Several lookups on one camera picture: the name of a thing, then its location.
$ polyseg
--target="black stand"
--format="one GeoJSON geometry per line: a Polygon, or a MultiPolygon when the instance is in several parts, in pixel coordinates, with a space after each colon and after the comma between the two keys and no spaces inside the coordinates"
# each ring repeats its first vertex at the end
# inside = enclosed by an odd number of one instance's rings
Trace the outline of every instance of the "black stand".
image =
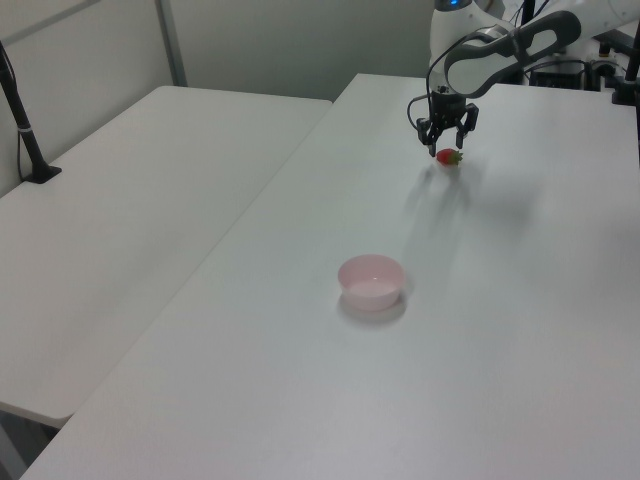
{"type": "Polygon", "coordinates": [[[640,70],[640,25],[636,31],[633,41],[633,49],[629,55],[629,66],[627,73],[622,77],[616,77],[616,91],[613,92],[612,102],[616,105],[636,105],[636,96],[640,92],[640,82],[638,82],[638,70],[640,70]]]}
{"type": "Polygon", "coordinates": [[[525,0],[522,6],[522,22],[521,25],[526,25],[535,15],[536,0],[525,0]]]}
{"type": "Polygon", "coordinates": [[[31,164],[33,165],[32,173],[25,178],[25,181],[45,183],[59,174],[62,169],[48,165],[42,158],[42,153],[36,141],[36,136],[31,129],[27,112],[25,112],[22,106],[22,100],[20,100],[20,95],[18,94],[18,86],[13,75],[13,69],[11,68],[9,57],[7,57],[7,53],[2,46],[2,42],[0,42],[0,83],[2,84],[2,90],[4,90],[4,94],[7,97],[11,113],[13,113],[13,118],[16,120],[18,131],[20,132],[24,146],[31,158],[31,164]]]}

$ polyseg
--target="cable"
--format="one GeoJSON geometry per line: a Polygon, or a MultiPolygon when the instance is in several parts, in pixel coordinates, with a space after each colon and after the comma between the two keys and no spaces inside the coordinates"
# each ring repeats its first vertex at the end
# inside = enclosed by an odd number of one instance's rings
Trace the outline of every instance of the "cable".
{"type": "Polygon", "coordinates": [[[20,177],[20,181],[24,182],[24,177],[22,176],[22,166],[20,165],[20,132],[18,132],[18,176],[20,177]]]}
{"type": "Polygon", "coordinates": [[[540,12],[542,12],[542,10],[544,10],[544,7],[546,7],[549,2],[551,0],[544,0],[544,2],[542,3],[542,5],[540,5],[540,8],[538,9],[538,11],[535,13],[535,15],[533,16],[533,18],[536,18],[538,15],[540,15],[540,12]]]}
{"type": "Polygon", "coordinates": [[[518,17],[520,16],[520,12],[522,12],[522,9],[524,8],[524,2],[522,2],[522,4],[520,5],[520,8],[518,10],[516,10],[516,13],[513,14],[513,16],[511,17],[511,20],[509,20],[509,23],[513,24],[513,26],[517,26],[516,23],[518,23],[518,17]]]}
{"type": "Polygon", "coordinates": [[[488,12],[488,11],[491,9],[491,7],[493,7],[493,3],[494,3],[494,0],[489,0],[489,3],[487,3],[487,6],[486,6],[486,7],[484,7],[484,9],[483,9],[483,10],[484,10],[485,12],[488,12]]]}
{"type": "Polygon", "coordinates": [[[458,45],[460,45],[461,43],[467,42],[469,40],[472,40],[473,38],[475,38],[476,36],[476,32],[470,33],[469,35],[465,35],[464,37],[460,38],[459,40],[457,40],[453,45],[451,45],[449,48],[447,48],[444,53],[442,55],[440,55],[435,62],[433,62],[431,64],[431,66],[429,67],[429,70],[427,72],[427,94],[426,95],[421,95],[419,97],[415,97],[414,99],[412,99],[409,102],[409,105],[407,105],[407,117],[409,118],[409,123],[411,123],[411,126],[415,129],[418,130],[418,127],[416,126],[416,124],[413,122],[413,119],[411,118],[411,106],[415,103],[418,102],[420,100],[424,100],[427,99],[427,101],[429,102],[429,119],[433,119],[433,104],[431,103],[431,72],[433,72],[433,67],[435,67],[440,60],[442,60],[445,56],[447,56],[447,54],[453,50],[454,48],[456,48],[458,45]]]}
{"type": "Polygon", "coordinates": [[[561,65],[561,64],[564,64],[564,63],[579,63],[580,65],[587,65],[587,62],[585,62],[583,60],[553,60],[553,61],[550,61],[550,62],[538,63],[538,64],[534,65],[533,67],[529,67],[524,71],[524,73],[527,74],[529,72],[533,72],[534,70],[538,70],[540,68],[552,67],[554,65],[561,65]]]}
{"type": "Polygon", "coordinates": [[[600,66],[601,64],[604,65],[611,65],[613,67],[618,67],[620,68],[624,73],[627,73],[627,69],[624,68],[622,65],[620,65],[619,63],[616,62],[610,62],[609,60],[593,60],[591,62],[591,65],[595,68],[598,68],[598,66],[600,66]]]}

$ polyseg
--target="white table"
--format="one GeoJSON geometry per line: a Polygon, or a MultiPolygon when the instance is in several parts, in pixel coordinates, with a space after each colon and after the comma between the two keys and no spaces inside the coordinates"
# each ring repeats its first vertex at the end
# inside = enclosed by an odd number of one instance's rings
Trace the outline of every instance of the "white table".
{"type": "Polygon", "coordinates": [[[0,410],[61,426],[329,102],[162,87],[0,200],[0,410]]]}
{"type": "Polygon", "coordinates": [[[634,110],[498,86],[428,180],[423,85],[358,76],[24,480],[636,480],[634,110]],[[366,252],[384,314],[338,300],[366,252]]]}

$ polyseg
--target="metal pole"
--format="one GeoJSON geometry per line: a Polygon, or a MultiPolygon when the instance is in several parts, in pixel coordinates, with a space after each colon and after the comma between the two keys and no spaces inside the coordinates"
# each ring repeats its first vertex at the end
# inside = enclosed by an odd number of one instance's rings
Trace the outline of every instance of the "metal pole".
{"type": "Polygon", "coordinates": [[[44,158],[42,158],[42,153],[40,152],[40,147],[36,141],[36,136],[31,129],[27,112],[25,111],[20,95],[18,94],[18,85],[13,74],[13,69],[11,68],[11,63],[9,62],[9,57],[7,57],[7,52],[5,52],[4,47],[2,46],[2,42],[0,42],[0,83],[2,84],[2,90],[4,90],[4,94],[7,97],[11,113],[13,113],[13,118],[18,125],[18,132],[20,132],[24,146],[29,153],[31,164],[33,165],[32,173],[25,178],[25,181],[32,183],[45,183],[59,174],[62,169],[48,165],[47,162],[44,161],[44,158]]]}

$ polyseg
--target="floor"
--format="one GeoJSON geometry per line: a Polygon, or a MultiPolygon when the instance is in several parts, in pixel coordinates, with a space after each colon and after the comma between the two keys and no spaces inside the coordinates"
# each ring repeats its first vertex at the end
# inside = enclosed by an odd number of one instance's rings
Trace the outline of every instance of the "floor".
{"type": "Polygon", "coordinates": [[[18,480],[57,430],[0,412],[0,480],[18,480]]]}

